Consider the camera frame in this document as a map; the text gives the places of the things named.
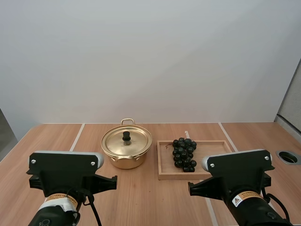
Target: pot lid knob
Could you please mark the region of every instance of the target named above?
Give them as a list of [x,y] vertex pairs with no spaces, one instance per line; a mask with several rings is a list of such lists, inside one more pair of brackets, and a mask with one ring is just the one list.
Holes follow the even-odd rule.
[[123,141],[130,141],[131,140],[130,132],[129,131],[124,131],[122,139],[123,139]]

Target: white line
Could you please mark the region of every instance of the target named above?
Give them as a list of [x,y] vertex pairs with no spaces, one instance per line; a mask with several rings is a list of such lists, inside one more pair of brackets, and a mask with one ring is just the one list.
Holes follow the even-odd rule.
[[[231,146],[233,147],[234,151],[238,152],[238,149],[235,147],[235,144],[233,143],[233,141],[232,141],[231,138],[229,137],[229,135],[228,135],[228,133],[226,132],[225,128],[222,126],[222,124],[221,124],[220,122],[219,122],[218,124],[220,125],[222,131],[224,132],[226,138],[228,139],[229,143],[230,143]],[[269,202],[269,205],[270,205],[270,207],[272,207],[272,208],[275,210],[275,208],[274,208],[274,206],[273,206],[273,204],[272,204],[271,202]]]
[[[186,134],[186,138],[190,138],[188,131],[185,131],[185,134]],[[214,213],[214,209],[213,209],[212,204],[211,204],[211,200],[209,198],[205,198],[205,200],[206,200],[207,207],[208,207],[208,210],[209,210],[209,214],[210,214],[210,217],[211,217],[212,225],[213,226],[218,226],[216,216],[215,216],[215,213]]]
[[186,138],[189,138],[190,139],[190,136],[188,134],[188,131],[185,131],[185,134],[186,134]]
[[224,127],[222,126],[222,124],[219,122],[218,123],[222,129],[222,131],[224,132],[226,138],[228,139],[228,141],[230,142],[231,146],[233,147],[235,152],[238,152],[238,149],[235,147],[233,141],[231,140],[231,138],[229,137],[229,135],[227,134],[226,130],[224,129]]
[[81,132],[83,131],[84,127],[85,127],[85,124],[83,123],[83,124],[81,125],[80,129],[79,129],[79,133],[77,134],[77,136],[76,136],[76,138],[75,138],[75,140],[74,140],[74,142],[73,142],[73,144],[72,144],[72,146],[71,146],[69,152],[73,152],[73,150],[74,150],[74,148],[75,148],[75,145],[76,145],[77,141],[79,140],[79,137],[80,137]]

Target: white wall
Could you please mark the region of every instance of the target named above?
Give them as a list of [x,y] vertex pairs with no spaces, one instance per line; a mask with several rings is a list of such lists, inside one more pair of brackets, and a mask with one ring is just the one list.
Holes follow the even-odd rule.
[[46,122],[273,121],[299,0],[2,0],[0,108]]

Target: wooden tray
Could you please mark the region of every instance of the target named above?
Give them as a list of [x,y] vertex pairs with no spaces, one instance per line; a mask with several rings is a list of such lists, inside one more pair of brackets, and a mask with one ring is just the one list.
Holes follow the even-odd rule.
[[231,149],[224,140],[196,141],[197,148],[193,152],[193,160],[197,162],[195,172],[184,173],[182,168],[176,168],[173,160],[173,141],[163,140],[157,142],[159,180],[205,180],[211,177],[209,172],[203,170],[201,161],[205,156],[231,153]]

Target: wooden table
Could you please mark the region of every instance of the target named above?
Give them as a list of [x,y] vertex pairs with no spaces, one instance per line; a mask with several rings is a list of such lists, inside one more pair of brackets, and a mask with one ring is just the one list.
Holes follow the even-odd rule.
[[[116,124],[43,124],[31,129],[0,162],[0,225],[28,225],[44,202],[43,192],[29,188],[27,159],[37,150],[100,152],[103,135]],[[104,226],[234,226],[222,201],[189,196],[187,181],[158,180],[157,140],[185,137],[194,140],[226,140],[232,151],[267,149],[273,156],[274,194],[286,206],[291,222],[301,223],[301,166],[286,165],[275,154],[289,150],[301,154],[301,144],[276,123],[143,124],[153,135],[146,162],[136,169],[113,167],[107,156],[97,174],[118,175],[117,190],[95,195],[95,206]],[[272,202],[278,213],[281,209]],[[80,226],[96,226],[90,207],[82,207]]]

